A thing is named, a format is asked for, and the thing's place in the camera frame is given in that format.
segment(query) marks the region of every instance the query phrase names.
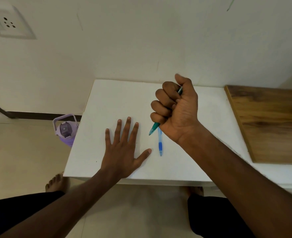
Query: forearm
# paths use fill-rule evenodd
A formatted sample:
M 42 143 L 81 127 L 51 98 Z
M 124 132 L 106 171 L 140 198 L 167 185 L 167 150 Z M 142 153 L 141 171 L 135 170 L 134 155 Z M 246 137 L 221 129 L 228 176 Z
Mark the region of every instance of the forearm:
M 292 237 L 292 195 L 261 175 L 203 126 L 181 147 L 230 200 L 257 237 Z
M 78 220 L 117 182 L 110 170 L 99 170 L 91 179 L 11 228 L 6 237 L 65 237 Z

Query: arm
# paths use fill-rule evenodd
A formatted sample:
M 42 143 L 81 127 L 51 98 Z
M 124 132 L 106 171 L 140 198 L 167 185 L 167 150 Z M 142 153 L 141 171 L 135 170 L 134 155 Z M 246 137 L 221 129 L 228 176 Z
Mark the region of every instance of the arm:
M 292 237 L 292 194 L 261 175 L 197 120 L 198 96 L 191 80 L 176 75 L 156 92 L 154 122 L 179 144 L 230 200 L 257 237 Z
M 151 153 L 151 149 L 147 149 L 134 159 L 138 123 L 135 124 L 130 139 L 127 141 L 130 123 L 129 117 L 120 139 L 122 121 L 118 121 L 113 144 L 110 141 L 109 130 L 106 129 L 106 150 L 101 169 L 91 179 L 14 226 L 0 238 L 65 237 L 78 220 L 111 187 L 140 167 Z

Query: pant leg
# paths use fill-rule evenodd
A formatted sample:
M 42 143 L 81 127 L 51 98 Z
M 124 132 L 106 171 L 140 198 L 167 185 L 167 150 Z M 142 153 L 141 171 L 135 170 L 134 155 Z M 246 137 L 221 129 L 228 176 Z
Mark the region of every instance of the pant leg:
M 204 238 L 255 237 L 226 198 L 192 194 L 188 213 L 192 231 Z
M 0 200 L 0 235 L 63 195 L 55 191 Z

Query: purple water bottle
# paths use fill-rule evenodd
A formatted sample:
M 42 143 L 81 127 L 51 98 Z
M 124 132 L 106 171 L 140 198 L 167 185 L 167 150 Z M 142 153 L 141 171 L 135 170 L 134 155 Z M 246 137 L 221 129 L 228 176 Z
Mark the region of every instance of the purple water bottle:
M 56 122 L 58 120 L 64 119 L 66 117 L 73 116 L 75 121 L 65 121 L 61 123 L 58 128 L 56 127 Z M 55 128 L 55 134 L 59 136 L 60 140 L 72 147 L 73 141 L 76 137 L 79 124 L 77 122 L 76 117 L 73 114 L 63 115 L 61 117 L 57 117 L 53 120 L 53 127 Z

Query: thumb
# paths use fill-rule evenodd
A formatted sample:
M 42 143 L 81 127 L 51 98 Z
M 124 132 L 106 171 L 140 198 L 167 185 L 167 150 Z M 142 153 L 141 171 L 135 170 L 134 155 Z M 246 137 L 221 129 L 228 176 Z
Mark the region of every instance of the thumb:
M 175 74 L 175 80 L 177 81 L 177 83 L 183 87 L 183 94 L 188 96 L 188 95 L 192 95 L 195 94 L 196 91 L 193 88 L 192 82 L 190 79 L 185 78 L 179 74 Z
M 140 156 L 134 160 L 135 169 L 139 168 L 142 165 L 142 163 L 144 162 L 144 160 L 146 160 L 150 154 L 151 154 L 151 148 L 142 152 L 140 154 Z

